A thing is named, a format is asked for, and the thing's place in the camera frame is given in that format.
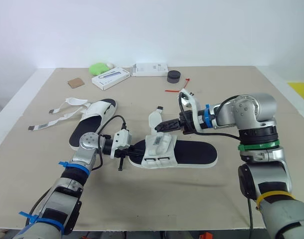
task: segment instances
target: yellow zip tie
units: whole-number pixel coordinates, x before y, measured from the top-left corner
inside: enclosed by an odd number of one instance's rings
[[[269,197],[269,196],[273,196],[273,195],[286,195],[286,196],[289,196],[289,197],[295,199],[295,197],[291,193],[289,193],[289,192],[285,192],[285,191],[270,191],[270,192],[267,192],[267,193],[263,193],[261,196],[258,197],[258,199],[256,201],[257,208],[258,209],[260,208],[260,203],[261,203],[261,201],[264,198]]]

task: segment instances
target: green soft toy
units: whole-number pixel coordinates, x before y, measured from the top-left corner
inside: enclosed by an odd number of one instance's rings
[[[96,63],[89,67],[90,74],[97,76],[113,68],[113,64]]]

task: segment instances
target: white rectangular package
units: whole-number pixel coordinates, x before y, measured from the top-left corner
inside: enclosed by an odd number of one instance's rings
[[[101,75],[92,78],[92,83],[99,87],[101,90],[106,90],[115,84],[125,80],[130,77],[130,72],[123,68],[116,67]]]
[[[137,63],[132,67],[132,76],[167,76],[165,63]]]

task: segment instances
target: slide sandal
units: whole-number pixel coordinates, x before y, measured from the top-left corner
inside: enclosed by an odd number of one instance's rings
[[[143,156],[129,156],[132,165],[141,168],[210,168],[217,162],[217,152],[213,145],[199,141],[177,140],[176,135],[157,132],[155,127],[162,122],[163,107],[158,106],[149,115],[151,135],[147,135],[134,145],[144,151]]]
[[[117,110],[117,102],[112,99],[103,99],[92,103],[83,112],[81,120],[69,139],[72,149],[78,150],[80,137],[88,132],[99,132],[101,127],[114,115]]]
[[[60,112],[62,106],[67,103],[71,106],[80,106],[76,111],[64,114],[56,120],[52,120],[48,123],[29,126],[29,131],[36,131],[55,125],[59,121],[67,120],[74,115],[82,115],[81,120],[73,131],[69,139],[69,144],[72,149],[77,150],[79,148],[80,137],[87,132],[97,133],[101,127],[114,115],[117,110],[117,102],[112,99],[103,99],[94,103],[90,103],[88,100],[82,100],[74,97],[65,99],[65,102],[57,109],[52,109],[49,114],[56,114]]]
[[[134,145],[135,148],[146,150],[146,141],[141,140]],[[167,158],[146,158],[144,156],[130,156],[132,165],[141,168],[210,168],[217,162],[217,151],[212,144],[200,141],[177,140],[174,147],[177,164],[168,165]]]

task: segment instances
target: white wall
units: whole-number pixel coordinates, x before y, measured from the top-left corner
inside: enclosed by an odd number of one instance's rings
[[[36,67],[100,61],[273,65],[303,80],[304,0],[0,1],[0,105]]]

